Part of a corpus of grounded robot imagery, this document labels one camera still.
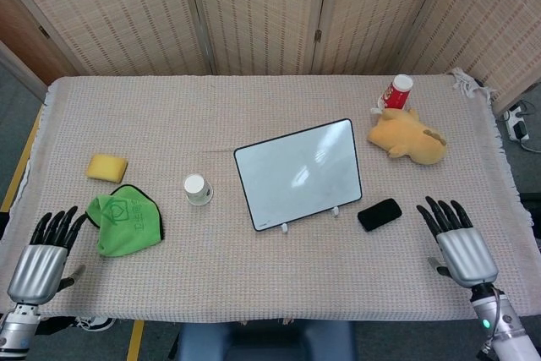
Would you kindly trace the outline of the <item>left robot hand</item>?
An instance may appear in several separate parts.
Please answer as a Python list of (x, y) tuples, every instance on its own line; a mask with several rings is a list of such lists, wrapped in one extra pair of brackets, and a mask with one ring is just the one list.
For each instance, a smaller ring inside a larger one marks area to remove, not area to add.
[(8, 285), (9, 298), (24, 305), (50, 302), (62, 290), (73, 286), (86, 271), (78, 265), (65, 276), (64, 268), (85, 223), (85, 214), (77, 217), (77, 206), (57, 214), (47, 212), (38, 222), (15, 267)]

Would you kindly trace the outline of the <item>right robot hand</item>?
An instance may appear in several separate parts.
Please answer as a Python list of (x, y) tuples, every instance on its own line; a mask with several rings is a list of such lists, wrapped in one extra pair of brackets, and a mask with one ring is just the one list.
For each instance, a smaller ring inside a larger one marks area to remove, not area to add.
[(418, 205), (417, 210), (440, 249), (446, 275), (465, 288), (495, 282), (498, 267), (462, 205), (430, 196), (425, 200), (428, 205)]

